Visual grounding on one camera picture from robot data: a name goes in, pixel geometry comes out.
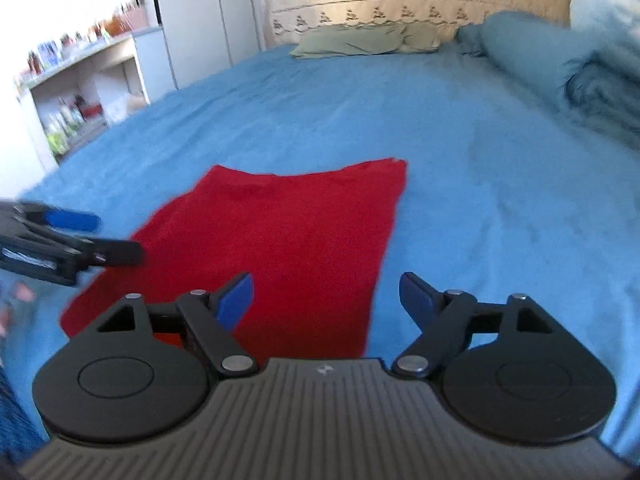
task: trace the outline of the blue bed sheet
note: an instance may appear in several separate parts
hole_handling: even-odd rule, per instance
[[[485,59],[393,54],[295,60],[280,48],[114,127],[28,198],[89,210],[126,237],[213,165],[254,173],[334,170],[396,156],[408,184],[374,299],[367,354],[418,334],[398,301],[412,270],[482,301],[526,292],[614,374],[603,441],[640,455],[640,155],[553,115]],[[47,285],[4,348],[17,397],[66,341],[76,289]]]

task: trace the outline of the green pillow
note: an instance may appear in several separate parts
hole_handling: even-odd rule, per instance
[[[438,31],[425,22],[329,25],[303,36],[291,55],[309,59],[391,52],[434,52],[439,46]]]

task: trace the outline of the white logo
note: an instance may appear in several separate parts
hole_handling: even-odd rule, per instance
[[[319,374],[322,374],[326,377],[327,374],[330,374],[331,372],[334,371],[334,367],[325,363],[322,366],[319,366],[318,368],[316,368],[316,370],[318,370]]]
[[[54,262],[50,262],[49,260],[41,260],[39,258],[33,258],[32,256],[27,256],[26,254],[22,253],[14,253],[6,247],[2,248],[2,254],[4,254],[4,256],[10,258],[11,260],[16,260],[17,262],[24,262],[25,264],[56,270],[56,264]]]

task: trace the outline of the red garment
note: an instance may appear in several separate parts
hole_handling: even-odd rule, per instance
[[[128,292],[172,301],[247,271],[255,299],[234,334],[258,360],[360,357],[405,174],[395,159],[300,176],[215,166],[133,236],[146,262],[107,269],[60,325],[74,336]]]

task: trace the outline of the metal screw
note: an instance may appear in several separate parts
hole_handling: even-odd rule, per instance
[[[411,374],[421,374],[429,367],[429,361],[421,355],[403,355],[398,359],[398,368]]]
[[[222,367],[228,372],[245,372],[254,365],[254,360],[247,355],[230,355],[222,359]]]

